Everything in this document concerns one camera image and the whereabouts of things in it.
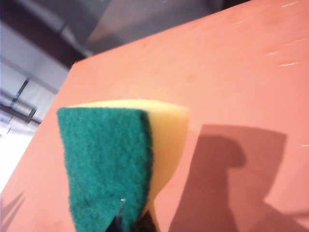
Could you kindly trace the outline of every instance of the orange surface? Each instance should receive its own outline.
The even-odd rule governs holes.
[[[2,192],[2,231],[74,231],[55,112],[137,98],[192,109],[161,231],[309,231],[308,11],[251,1],[76,63]]]

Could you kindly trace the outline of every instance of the sponge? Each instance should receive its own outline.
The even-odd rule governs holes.
[[[153,100],[99,101],[74,107],[113,107],[147,111],[153,140],[153,173],[143,214],[150,211],[159,232],[154,201],[173,176],[180,161],[188,131],[189,109]]]
[[[104,232],[123,207],[129,232],[147,200],[152,166],[148,116],[137,109],[62,108],[58,122],[77,232]]]

